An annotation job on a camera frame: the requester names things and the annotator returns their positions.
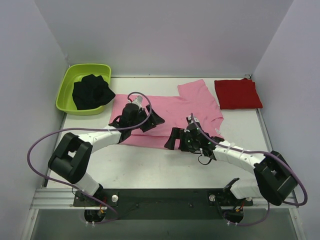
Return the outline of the pink t shirt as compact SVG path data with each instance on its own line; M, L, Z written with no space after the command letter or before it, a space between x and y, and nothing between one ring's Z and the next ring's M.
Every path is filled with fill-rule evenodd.
M142 132L140 129L132 131L131 136L122 142L122 145L164 149L172 128L187 127L186 117L193 113L199 120L203 131L211 137L220 137L218 133L224 120L218 103L210 93L204 80L177 86L179 96L149 96L152 110L165 123Z

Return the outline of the red t shirt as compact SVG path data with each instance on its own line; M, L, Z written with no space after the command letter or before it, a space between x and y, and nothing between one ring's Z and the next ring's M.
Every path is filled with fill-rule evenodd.
M251 79L215 80L214 89L221 110L262 109L263 104Z

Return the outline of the green plastic basin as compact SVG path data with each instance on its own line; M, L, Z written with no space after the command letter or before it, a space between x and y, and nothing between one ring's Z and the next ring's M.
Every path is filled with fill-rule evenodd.
M111 68L102 63L81 63L70 66L62 79L59 91L56 97L55 105L57 109L74 116L93 116L99 115L104 110L104 106L93 109L78 110L73 100L74 83L81 82L82 78L93 74L102 76L103 80L110 84Z

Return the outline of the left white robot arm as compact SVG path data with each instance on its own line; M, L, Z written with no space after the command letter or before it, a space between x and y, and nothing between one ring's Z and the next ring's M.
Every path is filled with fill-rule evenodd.
M68 183L85 192L84 199L92 206L101 203L102 186L88 173L91 154L110 145L124 142L133 130L147 132L165 123L148 104L145 108L138 103L128 103L103 131L75 135L66 133L48 161L48 168Z

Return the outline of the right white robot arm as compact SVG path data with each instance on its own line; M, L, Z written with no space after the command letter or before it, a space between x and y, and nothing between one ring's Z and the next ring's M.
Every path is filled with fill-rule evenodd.
M200 154L210 160L225 162L241 168L255 176L254 179L236 178L227 186L231 195L239 200L264 198L269 203L280 206L297 186L292 174L284 167L285 161L276 161L266 153L247 153L218 136L203 132L200 125L190 123L187 128L174 127L164 147L182 152Z

